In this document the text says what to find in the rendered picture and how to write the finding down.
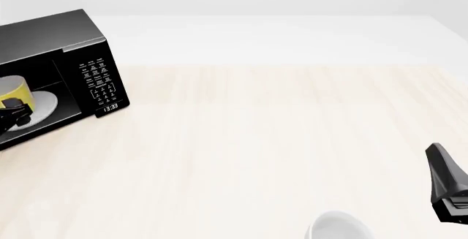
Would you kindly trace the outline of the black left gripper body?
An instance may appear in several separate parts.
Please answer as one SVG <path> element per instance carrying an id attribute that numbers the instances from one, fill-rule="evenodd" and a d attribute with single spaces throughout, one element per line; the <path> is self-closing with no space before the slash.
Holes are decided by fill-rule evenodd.
<path id="1" fill-rule="evenodd" d="M 33 111 L 29 105 L 0 109 L 0 126 L 23 126 L 31 121 Z"/>

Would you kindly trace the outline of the white round turntable plate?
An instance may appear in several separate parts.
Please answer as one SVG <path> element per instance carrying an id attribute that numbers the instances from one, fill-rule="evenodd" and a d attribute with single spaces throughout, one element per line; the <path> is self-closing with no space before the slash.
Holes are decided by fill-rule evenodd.
<path id="1" fill-rule="evenodd" d="M 13 126 L 8 132 L 28 129 L 48 118 L 58 105 L 58 98 L 49 91 L 33 91 L 32 96 L 35 100 L 35 109 L 30 115 L 30 122 L 22 126 Z"/>

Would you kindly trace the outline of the black microwave oven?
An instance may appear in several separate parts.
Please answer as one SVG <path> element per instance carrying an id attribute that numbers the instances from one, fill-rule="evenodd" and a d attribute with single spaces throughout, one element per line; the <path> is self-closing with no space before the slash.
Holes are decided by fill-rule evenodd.
<path id="1" fill-rule="evenodd" d="M 0 126 L 0 151 L 129 106 L 107 39 L 84 10 L 0 26 L 0 77 L 11 75 L 25 78 L 31 93 L 55 94 L 58 105 L 28 129 Z"/>

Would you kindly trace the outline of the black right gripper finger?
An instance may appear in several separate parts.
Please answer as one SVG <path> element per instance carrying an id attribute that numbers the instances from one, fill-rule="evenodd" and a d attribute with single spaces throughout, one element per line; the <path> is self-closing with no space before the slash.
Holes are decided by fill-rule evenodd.
<path id="1" fill-rule="evenodd" d="M 431 203 L 452 197 L 468 197 L 468 174 L 466 174 L 445 148 L 432 143 L 426 149 L 431 175 Z"/>

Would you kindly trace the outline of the yellow and white mug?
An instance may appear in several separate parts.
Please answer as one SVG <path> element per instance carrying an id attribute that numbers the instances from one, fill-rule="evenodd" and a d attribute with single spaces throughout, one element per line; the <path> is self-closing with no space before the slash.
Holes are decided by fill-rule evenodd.
<path id="1" fill-rule="evenodd" d="M 24 104 L 28 104 L 32 111 L 35 110 L 34 97 L 22 76 L 0 77 L 0 108 L 7 107 L 2 101 L 9 98 L 18 98 Z"/>

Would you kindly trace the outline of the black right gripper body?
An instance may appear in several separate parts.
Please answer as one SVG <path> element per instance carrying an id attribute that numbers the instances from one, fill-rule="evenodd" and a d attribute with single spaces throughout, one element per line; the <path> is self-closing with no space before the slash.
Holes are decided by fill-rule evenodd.
<path id="1" fill-rule="evenodd" d="M 433 190 L 431 205 L 442 223 L 468 224 L 468 189 L 445 194 Z"/>

